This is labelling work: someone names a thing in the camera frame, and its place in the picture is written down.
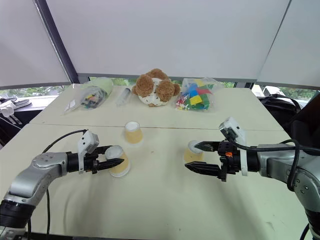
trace table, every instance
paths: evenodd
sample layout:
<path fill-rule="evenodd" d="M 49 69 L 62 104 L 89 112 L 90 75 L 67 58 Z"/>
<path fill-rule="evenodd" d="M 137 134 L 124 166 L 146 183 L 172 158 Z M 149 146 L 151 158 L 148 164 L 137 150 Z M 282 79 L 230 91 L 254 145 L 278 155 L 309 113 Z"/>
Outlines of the table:
<path fill-rule="evenodd" d="M 190 140 L 220 141 L 216 129 L 142 127 L 143 145 L 125 142 L 122 127 L 28 124 L 0 150 L 0 196 L 15 176 L 48 144 L 65 133 L 89 129 L 100 145 L 121 145 L 131 160 L 121 178 L 107 170 L 69 173 L 50 185 L 51 233 L 128 239 L 298 239 L 307 217 L 284 183 L 250 172 L 228 175 L 227 183 L 184 167 Z M 52 147 L 77 150 L 79 134 Z M 248 145 L 288 139 L 281 130 L 248 130 Z M 205 153 L 208 163 L 220 163 Z M 32 215 L 32 231 L 46 232 L 46 197 Z"/>
<path fill-rule="evenodd" d="M 116 106 L 116 99 L 124 86 L 115 86 L 109 98 L 96 109 L 76 109 L 63 114 L 74 98 L 76 84 L 66 89 L 44 109 L 31 123 L 73 126 L 123 127 L 129 121 L 137 121 L 141 127 L 219 129 L 226 118 L 233 116 L 245 130 L 283 131 L 277 121 L 263 107 L 248 88 L 223 88 L 214 97 L 212 111 L 194 112 L 175 109 L 175 97 L 161 107 L 149 107 L 135 95 L 127 105 Z"/>

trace teddy bear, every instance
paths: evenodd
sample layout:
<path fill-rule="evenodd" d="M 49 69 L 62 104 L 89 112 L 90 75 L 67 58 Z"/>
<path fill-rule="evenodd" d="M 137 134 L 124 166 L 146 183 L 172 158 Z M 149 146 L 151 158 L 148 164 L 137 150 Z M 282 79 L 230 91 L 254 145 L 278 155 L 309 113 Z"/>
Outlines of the teddy bear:
<path fill-rule="evenodd" d="M 173 84 L 162 70 L 155 68 L 142 74 L 136 80 L 131 92 L 138 95 L 144 104 L 156 107 L 166 105 L 173 96 L 177 96 L 180 93 L 180 86 Z"/>

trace yellow toy block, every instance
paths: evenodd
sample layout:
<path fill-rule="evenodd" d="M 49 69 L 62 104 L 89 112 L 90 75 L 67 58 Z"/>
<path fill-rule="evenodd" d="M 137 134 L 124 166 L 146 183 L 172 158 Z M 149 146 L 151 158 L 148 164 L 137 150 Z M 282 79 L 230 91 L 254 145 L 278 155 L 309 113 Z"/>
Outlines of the yellow toy block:
<path fill-rule="evenodd" d="M 196 104 L 201 103 L 201 102 L 202 102 L 202 99 L 201 99 L 201 97 L 199 95 L 193 96 L 193 97 L 190 98 L 190 104 L 191 105 L 196 105 Z"/>
<path fill-rule="evenodd" d="M 204 86 L 204 82 L 201 79 L 195 79 L 194 81 L 198 85 L 198 87 L 203 87 Z"/>

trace yellow paper cup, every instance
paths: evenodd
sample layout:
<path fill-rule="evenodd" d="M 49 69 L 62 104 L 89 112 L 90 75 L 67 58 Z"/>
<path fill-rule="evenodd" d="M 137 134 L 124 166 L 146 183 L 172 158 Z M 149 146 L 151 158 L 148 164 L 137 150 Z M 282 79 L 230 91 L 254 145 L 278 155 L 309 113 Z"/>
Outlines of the yellow paper cup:
<path fill-rule="evenodd" d="M 107 160 L 109 159 L 124 159 L 124 161 L 118 166 L 109 169 L 109 173 L 116 178 L 126 175 L 131 167 L 130 161 L 121 146 L 111 146 L 109 147 L 104 156 Z"/>
<path fill-rule="evenodd" d="M 125 139 L 130 144 L 137 144 L 143 138 L 140 125 L 136 121 L 127 122 L 124 126 L 124 133 L 125 133 Z"/>
<path fill-rule="evenodd" d="M 202 162 L 204 159 L 204 151 L 199 148 L 195 148 L 195 145 L 200 141 L 192 140 L 188 143 L 188 147 L 184 151 L 183 159 L 186 164 L 191 162 Z"/>

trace window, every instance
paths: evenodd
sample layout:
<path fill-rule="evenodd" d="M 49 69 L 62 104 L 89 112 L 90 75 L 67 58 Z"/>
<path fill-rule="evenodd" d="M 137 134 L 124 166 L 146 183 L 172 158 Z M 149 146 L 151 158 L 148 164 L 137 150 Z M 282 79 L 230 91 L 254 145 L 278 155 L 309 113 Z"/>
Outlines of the window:
<path fill-rule="evenodd" d="M 27 98 L 27 97 L 39 97 L 39 96 L 52 96 L 59 95 L 65 90 L 67 86 L 40 86 L 40 87 L 28 87 L 28 88 L 16 88 L 0 90 L 1 98 Z"/>
<path fill-rule="evenodd" d="M 90 77 L 90 80 L 94 80 L 96 79 L 96 77 L 94 76 L 91 76 Z M 131 79 L 128 79 L 128 78 L 116 78 L 116 77 L 110 77 L 110 79 L 112 79 L 113 81 L 113 84 L 114 85 L 123 85 L 123 86 L 129 86 L 129 85 L 134 85 L 136 84 L 136 81 L 137 79 L 136 78 L 131 78 Z M 174 84 L 179 84 L 179 85 L 182 85 L 182 79 L 181 80 L 173 80 L 172 82 Z M 230 82 L 230 81 L 222 81 L 221 82 L 225 88 L 233 88 L 235 83 L 234 82 Z"/>
<path fill-rule="evenodd" d="M 281 94 L 291 99 L 295 99 L 302 107 L 317 94 L 317 90 L 303 89 L 303 88 L 291 88 L 283 86 L 265 86 L 255 84 L 252 88 L 252 92 L 257 97 L 267 97 L 271 94 Z"/>

